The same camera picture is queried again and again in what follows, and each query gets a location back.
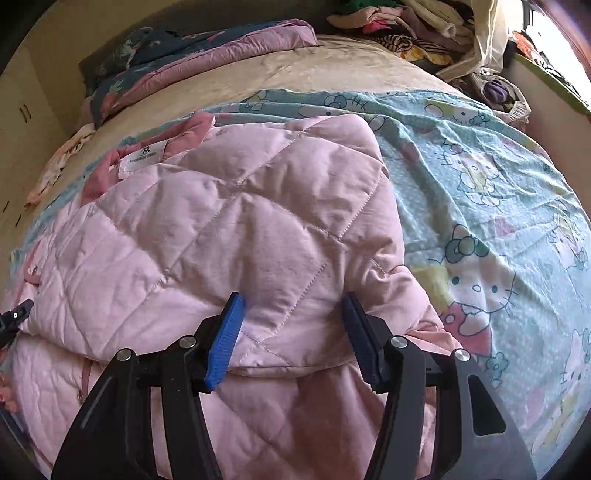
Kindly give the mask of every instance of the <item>metal screw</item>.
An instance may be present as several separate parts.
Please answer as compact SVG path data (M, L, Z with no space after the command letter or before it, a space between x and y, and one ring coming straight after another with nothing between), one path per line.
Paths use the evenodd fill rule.
M456 350L456 358L460 362L467 362L470 359L470 354L463 349Z
M181 338L178 341L178 344L182 347L182 348L193 348L195 345L197 345L197 340L195 340L194 336L191 335L187 335L186 337Z
M392 337L390 343L392 344L392 346L395 346L396 348L406 348L406 346L408 345L408 340L406 340L406 338L404 337L396 336Z
M124 348L123 350L119 350L117 352L117 360L119 362L126 362L131 358L132 352L128 348Z

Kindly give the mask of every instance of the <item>clothing label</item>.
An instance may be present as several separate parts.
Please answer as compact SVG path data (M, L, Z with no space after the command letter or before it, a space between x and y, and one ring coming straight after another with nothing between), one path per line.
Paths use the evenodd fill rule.
M132 171L160 163L168 140L153 143L123 157L119 162L119 178L125 179Z

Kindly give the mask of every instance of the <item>pink jacket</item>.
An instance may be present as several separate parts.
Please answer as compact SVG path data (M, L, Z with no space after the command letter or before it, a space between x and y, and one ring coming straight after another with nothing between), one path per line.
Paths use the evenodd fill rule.
M200 115L189 128L200 138L178 134L163 163L104 181L79 208L78 196L27 262L40 278L12 296L35 301L13 372L31 437L54 461L84 383L117 350L162 350L239 291L246 316L230 373L202 395L224 478L361 479L385 399L355 364L343 292L423 349L459 347L403 264L376 139L354 114L211 129ZM417 476L433 450L428 399ZM158 402L154 391L157 465L170 477Z

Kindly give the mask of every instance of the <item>window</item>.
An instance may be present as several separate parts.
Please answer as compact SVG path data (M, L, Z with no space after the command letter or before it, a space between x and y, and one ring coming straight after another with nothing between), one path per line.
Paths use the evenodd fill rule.
M544 14L534 11L531 13L531 19L531 24L525 32L534 41L537 50L543 53L551 65L574 86L581 98L591 104L591 82L569 42Z
M501 6L509 31L521 31L524 27L524 6L521 0L502 0Z

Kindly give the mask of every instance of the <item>pink blanket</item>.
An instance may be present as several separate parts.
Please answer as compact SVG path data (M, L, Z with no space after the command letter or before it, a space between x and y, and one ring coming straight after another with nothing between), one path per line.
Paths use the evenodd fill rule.
M123 95L117 91L106 95L100 105L98 118L93 117L91 113L90 101L92 97L88 97L82 103L79 124L94 122L98 128L110 116L173 83L235 61L275 51L315 46L318 46L318 41L314 29L308 23L297 19L284 21L278 25L254 31L219 47L197 52L147 73Z

